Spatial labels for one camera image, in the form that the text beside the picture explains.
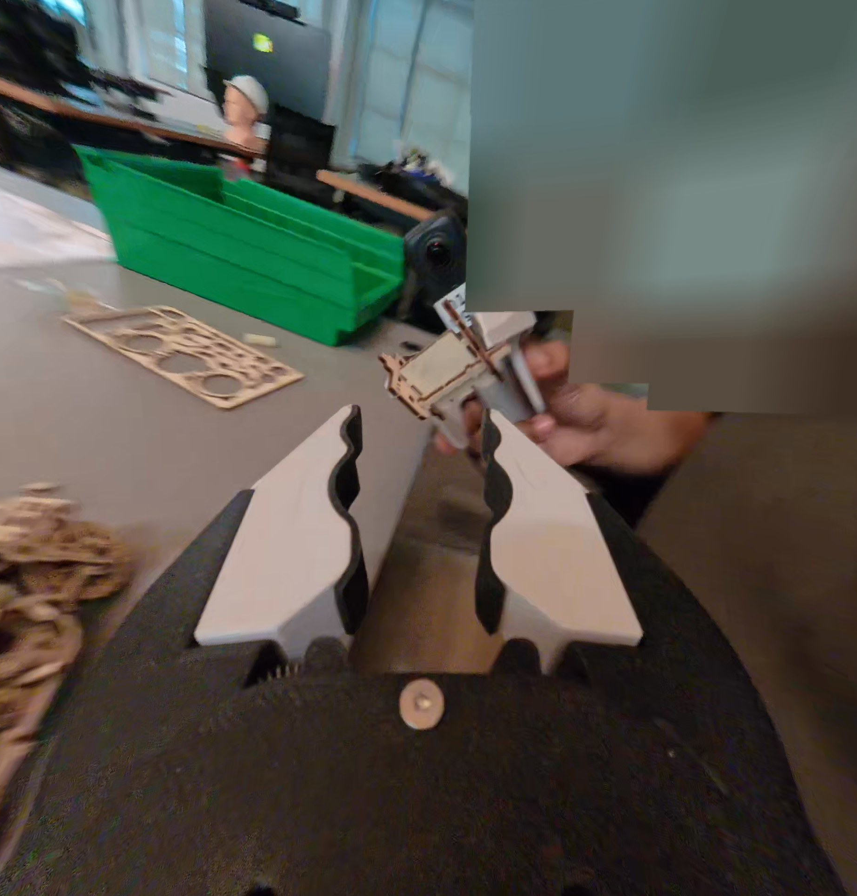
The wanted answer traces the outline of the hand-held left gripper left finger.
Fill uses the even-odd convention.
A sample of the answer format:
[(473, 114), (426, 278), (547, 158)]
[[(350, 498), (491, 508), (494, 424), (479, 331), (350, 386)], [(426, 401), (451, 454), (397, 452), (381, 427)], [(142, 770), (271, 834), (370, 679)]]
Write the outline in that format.
[(271, 642), (288, 661), (333, 639), (348, 650), (367, 614), (358, 524), (358, 405), (337, 411), (252, 489), (197, 622), (200, 646)]

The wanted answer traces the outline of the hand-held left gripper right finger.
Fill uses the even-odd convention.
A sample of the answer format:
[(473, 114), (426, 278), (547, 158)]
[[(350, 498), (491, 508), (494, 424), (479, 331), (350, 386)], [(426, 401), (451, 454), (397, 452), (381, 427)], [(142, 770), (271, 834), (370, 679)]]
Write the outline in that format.
[(491, 518), (475, 612), (505, 644), (530, 644), (544, 674), (574, 644), (636, 648), (644, 630), (577, 478), (497, 410), (481, 429)]

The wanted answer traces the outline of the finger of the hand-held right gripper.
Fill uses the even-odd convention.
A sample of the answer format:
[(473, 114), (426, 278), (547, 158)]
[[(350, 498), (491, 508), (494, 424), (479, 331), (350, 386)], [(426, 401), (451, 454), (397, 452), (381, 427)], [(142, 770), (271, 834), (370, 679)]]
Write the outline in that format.
[(533, 311), (471, 312), (471, 329), (485, 350), (521, 340), (537, 324)]
[(479, 450), (484, 406), (477, 392), (451, 393), (431, 405), (439, 450)]

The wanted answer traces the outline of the wooden slatted model part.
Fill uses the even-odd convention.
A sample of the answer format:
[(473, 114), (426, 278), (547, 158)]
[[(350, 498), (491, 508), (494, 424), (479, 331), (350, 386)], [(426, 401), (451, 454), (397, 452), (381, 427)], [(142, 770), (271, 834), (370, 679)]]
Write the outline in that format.
[(451, 393), (477, 392), (479, 385), (503, 381), (508, 343), (485, 350), (449, 299), (441, 307), (454, 327), (409, 356), (381, 354), (386, 389), (420, 420), (432, 420), (431, 405)]

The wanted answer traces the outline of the grey desk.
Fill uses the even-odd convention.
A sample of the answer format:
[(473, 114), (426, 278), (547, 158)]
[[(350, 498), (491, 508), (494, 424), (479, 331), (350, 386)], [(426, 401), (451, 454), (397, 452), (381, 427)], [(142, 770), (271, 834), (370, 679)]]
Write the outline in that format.
[[(166, 306), (241, 339), (268, 335), (266, 353), (304, 375), (246, 406), (215, 409), (73, 329), (64, 292), (88, 291), (108, 308)], [(137, 574), (112, 617), (142, 592), (240, 490), (252, 487), (339, 409), (362, 410), (361, 485), (352, 512), (371, 585), (389, 545), (400, 563), (435, 575), (436, 559), (470, 554), (483, 523), (479, 470), (443, 457), (429, 428), (383, 387), (382, 353), (422, 343), (419, 330), (381, 320), (331, 348), (262, 324), (113, 263), (0, 271), (0, 497), (50, 484), (85, 517), (125, 532)]]

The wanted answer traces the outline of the person's right hand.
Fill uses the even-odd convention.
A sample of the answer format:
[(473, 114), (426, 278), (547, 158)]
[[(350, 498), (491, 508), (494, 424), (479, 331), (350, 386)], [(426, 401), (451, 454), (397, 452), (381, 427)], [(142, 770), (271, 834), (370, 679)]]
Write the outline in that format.
[(650, 410), (646, 399), (571, 383), (570, 351), (562, 342), (531, 342), (524, 358), (546, 410), (518, 427), (563, 467), (662, 474), (681, 462), (711, 421), (703, 412)]

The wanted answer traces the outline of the black bag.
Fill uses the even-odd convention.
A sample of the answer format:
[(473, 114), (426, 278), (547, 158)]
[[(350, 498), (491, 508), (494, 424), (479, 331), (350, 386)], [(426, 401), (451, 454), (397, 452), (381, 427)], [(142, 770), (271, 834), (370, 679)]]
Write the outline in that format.
[(435, 174), (422, 169), (406, 169), (400, 161), (384, 165), (358, 163), (357, 175), (369, 186), (388, 196), (431, 211), (454, 210), (468, 217), (468, 199), (443, 185)]

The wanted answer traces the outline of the wooden sheet with round holes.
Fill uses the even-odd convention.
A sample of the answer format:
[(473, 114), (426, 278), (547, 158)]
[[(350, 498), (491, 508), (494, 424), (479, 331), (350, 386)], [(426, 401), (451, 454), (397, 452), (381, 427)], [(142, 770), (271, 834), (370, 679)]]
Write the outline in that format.
[(304, 378), (287, 364), (175, 308), (105, 308), (68, 314), (62, 320), (217, 409), (237, 409)]

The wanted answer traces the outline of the mannequin head with white cap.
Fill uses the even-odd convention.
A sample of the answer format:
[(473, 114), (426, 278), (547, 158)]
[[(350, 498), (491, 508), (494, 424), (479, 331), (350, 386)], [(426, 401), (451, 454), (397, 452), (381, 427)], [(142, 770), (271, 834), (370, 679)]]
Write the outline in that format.
[(227, 142), (263, 154), (266, 141), (258, 135), (257, 128), (269, 106), (264, 87), (253, 76), (240, 74), (223, 81), (222, 115), (224, 136)]

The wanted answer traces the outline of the black monitor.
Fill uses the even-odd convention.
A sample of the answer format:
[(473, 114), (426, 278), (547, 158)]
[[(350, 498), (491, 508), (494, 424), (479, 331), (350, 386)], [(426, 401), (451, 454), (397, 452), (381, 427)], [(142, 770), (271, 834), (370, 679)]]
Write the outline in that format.
[(204, 77), (215, 99), (224, 82), (249, 75), (271, 105), (321, 119), (332, 39), (305, 24), (300, 8), (278, 1), (204, 1)]

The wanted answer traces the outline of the pile of wooden scraps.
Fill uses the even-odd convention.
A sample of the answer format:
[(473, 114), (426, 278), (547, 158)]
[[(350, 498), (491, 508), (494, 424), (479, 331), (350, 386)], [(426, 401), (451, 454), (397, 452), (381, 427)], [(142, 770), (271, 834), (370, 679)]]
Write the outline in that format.
[(0, 499), (0, 819), (84, 645), (82, 604), (131, 580), (133, 553), (49, 484)]

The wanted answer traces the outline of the long wooden top table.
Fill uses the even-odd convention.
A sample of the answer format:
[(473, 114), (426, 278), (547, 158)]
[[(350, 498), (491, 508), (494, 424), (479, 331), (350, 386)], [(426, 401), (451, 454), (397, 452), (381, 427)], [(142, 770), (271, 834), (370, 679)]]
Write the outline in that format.
[(174, 126), (170, 123), (153, 122), (138, 116), (115, 113), (107, 109), (98, 109), (70, 98), (60, 98), (55, 95), (34, 91), (2, 77), (0, 77), (0, 98), (6, 98), (10, 101), (30, 106), (57, 118), (84, 121), (88, 124), (144, 133), (164, 140), (194, 143), (222, 154), (231, 154), (250, 161), (265, 157), (264, 143), (252, 149), (224, 140), (215, 133), (201, 130), (185, 122), (179, 122)]

